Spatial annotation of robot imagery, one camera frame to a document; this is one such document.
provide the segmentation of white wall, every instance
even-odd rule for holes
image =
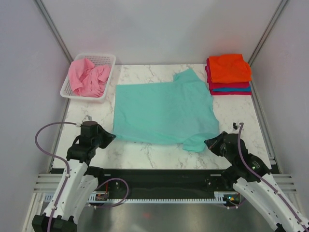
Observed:
[[[279,164],[309,214],[309,1],[291,1],[257,59],[253,80]]]
[[[248,60],[280,0],[43,0],[72,57],[111,53],[118,64]]]
[[[0,231],[21,231],[46,157],[34,135],[59,121],[69,64],[32,0],[0,2]],[[42,134],[50,149],[55,130]]]

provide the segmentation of blue towel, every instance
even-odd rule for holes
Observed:
[[[201,152],[219,135],[212,96],[192,69],[173,82],[117,85],[113,134],[120,140],[154,144],[183,143]]]
[[[247,88],[214,88],[213,91],[218,92],[251,92],[251,86]]]

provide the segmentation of pink cloth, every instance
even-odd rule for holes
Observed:
[[[209,90],[211,95],[252,95],[251,92],[237,92],[237,91],[231,91],[231,92],[218,92],[218,91],[212,91]]]
[[[110,72],[109,65],[95,67],[87,58],[75,60],[69,68],[71,89],[79,96],[101,97]]]
[[[209,58],[206,60],[207,66],[205,67],[205,71],[207,73],[207,83],[209,84],[209,89],[215,88],[248,88],[250,86],[249,82],[239,82],[239,83],[213,83],[211,81],[211,70],[210,70],[210,63]]]

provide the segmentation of tabletop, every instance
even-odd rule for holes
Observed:
[[[65,121],[81,123],[90,116],[106,131],[112,132],[116,85],[171,82],[175,73],[188,68],[192,68],[205,81],[205,65],[201,64],[115,66],[104,102],[71,100]],[[213,111],[219,120],[220,131],[237,133],[237,130],[233,130],[233,123],[244,122],[241,138],[248,151],[271,167],[251,96],[214,96]],[[64,125],[56,154],[65,158],[68,148],[79,134],[78,127]],[[97,149],[90,166],[122,169],[225,169],[230,163],[208,149],[197,153],[183,150],[182,144],[157,145],[114,140],[106,149]],[[55,159],[53,168],[64,168],[64,163]]]

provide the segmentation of white plastic basket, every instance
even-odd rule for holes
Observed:
[[[66,77],[66,79],[65,79],[65,81],[62,85],[60,95],[64,98],[70,98],[70,99],[76,99],[76,100],[91,101],[91,102],[103,102],[103,100],[106,96],[106,93],[107,93],[107,89],[110,85],[112,72],[114,70],[114,66],[115,66],[115,62],[116,62],[116,57],[114,55],[110,55],[110,54],[81,53],[81,54],[78,54],[74,60],[83,59],[83,58],[89,59],[91,62],[93,62],[95,64],[95,66],[108,64],[111,67],[110,76],[107,79],[107,83],[106,83],[106,87],[105,87],[103,95],[99,98],[93,98],[93,97],[82,97],[82,96],[78,96],[78,95],[74,94],[72,89],[71,89],[71,86],[70,86],[69,75],[67,75],[67,77]]]

